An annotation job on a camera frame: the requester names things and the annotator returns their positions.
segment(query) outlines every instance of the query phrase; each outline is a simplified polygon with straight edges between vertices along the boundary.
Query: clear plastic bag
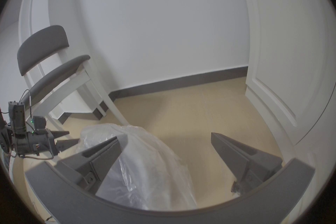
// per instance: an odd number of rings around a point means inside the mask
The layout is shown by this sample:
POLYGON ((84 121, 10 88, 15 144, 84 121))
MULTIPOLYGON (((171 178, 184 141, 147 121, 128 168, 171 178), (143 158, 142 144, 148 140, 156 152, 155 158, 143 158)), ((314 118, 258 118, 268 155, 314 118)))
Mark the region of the clear plastic bag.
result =
POLYGON ((122 153, 96 195, 133 208, 182 211, 197 208, 186 166, 161 140, 141 127, 100 124, 81 132, 76 152, 118 137, 122 153))

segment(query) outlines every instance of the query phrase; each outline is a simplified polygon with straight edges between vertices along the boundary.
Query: curved gray bar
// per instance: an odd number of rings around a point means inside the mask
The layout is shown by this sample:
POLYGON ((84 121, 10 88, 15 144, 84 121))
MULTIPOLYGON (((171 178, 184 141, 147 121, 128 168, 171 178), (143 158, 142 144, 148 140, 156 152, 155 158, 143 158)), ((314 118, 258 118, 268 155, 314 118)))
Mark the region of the curved gray bar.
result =
POLYGON ((142 211, 113 204, 84 191, 47 162, 27 171, 26 177, 42 204, 61 224, 278 224, 299 201, 313 174, 312 167, 292 159, 269 180, 237 199, 183 212, 142 211))

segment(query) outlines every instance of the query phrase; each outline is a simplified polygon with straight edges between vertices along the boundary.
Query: chair backrest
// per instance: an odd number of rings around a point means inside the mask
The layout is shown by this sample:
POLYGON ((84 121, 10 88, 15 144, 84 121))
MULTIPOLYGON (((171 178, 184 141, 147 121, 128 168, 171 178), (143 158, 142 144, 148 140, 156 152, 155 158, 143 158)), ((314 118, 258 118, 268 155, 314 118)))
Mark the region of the chair backrest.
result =
POLYGON ((65 30, 60 25, 44 28, 27 38, 17 52, 20 74, 24 76, 44 59, 69 47, 65 30))

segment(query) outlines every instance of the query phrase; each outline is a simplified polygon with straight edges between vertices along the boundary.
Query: chair seat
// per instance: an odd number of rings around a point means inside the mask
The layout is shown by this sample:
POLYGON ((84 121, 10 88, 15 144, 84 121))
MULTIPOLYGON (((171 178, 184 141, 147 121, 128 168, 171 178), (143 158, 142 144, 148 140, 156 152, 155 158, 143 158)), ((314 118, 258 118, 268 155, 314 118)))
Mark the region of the chair seat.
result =
MULTIPOLYGON (((55 87, 61 82, 76 73, 78 67, 85 61, 89 60, 89 55, 81 55, 55 68, 43 78, 41 78, 30 89, 31 105, 35 105, 47 96, 55 87)), ((27 93, 21 100, 26 110, 29 108, 29 93, 27 93)))

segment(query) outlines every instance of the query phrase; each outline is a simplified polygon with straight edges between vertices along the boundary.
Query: robotic claw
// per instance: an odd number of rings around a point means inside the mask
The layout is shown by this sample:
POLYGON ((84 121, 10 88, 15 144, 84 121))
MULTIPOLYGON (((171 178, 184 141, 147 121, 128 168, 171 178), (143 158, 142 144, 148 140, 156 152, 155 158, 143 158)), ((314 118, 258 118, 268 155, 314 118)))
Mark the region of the robotic claw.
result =
POLYGON ((22 102, 8 102, 8 114, 10 122, 2 117, 0 109, 0 146, 6 154, 16 152, 13 157, 29 158, 26 155, 49 151, 52 159, 61 151, 76 145, 79 139, 61 140, 55 143, 55 139, 69 134, 67 131, 51 131, 46 129, 44 117, 34 116, 33 131, 28 132, 25 121, 25 105, 22 102))

